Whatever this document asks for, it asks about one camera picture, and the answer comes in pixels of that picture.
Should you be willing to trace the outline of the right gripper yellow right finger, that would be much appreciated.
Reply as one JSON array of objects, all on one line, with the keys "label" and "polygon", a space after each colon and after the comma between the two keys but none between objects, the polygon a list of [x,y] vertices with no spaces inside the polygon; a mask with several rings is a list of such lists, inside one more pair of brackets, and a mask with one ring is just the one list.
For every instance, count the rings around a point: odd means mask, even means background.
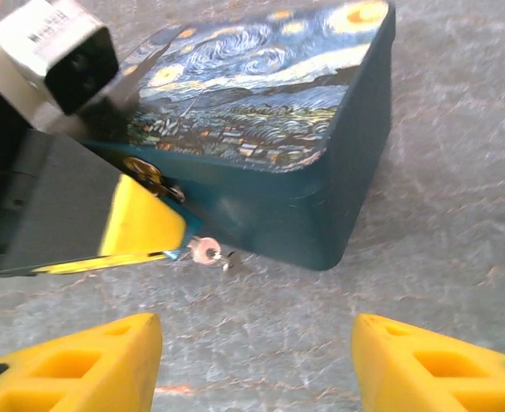
[{"label": "right gripper yellow right finger", "polygon": [[505,354],[369,313],[350,350],[366,411],[505,411]]}]

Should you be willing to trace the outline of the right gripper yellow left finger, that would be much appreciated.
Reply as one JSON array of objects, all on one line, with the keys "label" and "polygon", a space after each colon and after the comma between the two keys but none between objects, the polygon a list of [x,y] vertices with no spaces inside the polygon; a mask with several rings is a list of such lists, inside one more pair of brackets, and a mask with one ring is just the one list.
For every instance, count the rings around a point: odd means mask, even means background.
[{"label": "right gripper yellow left finger", "polygon": [[0,411],[148,411],[161,321],[140,313],[0,356]]}]

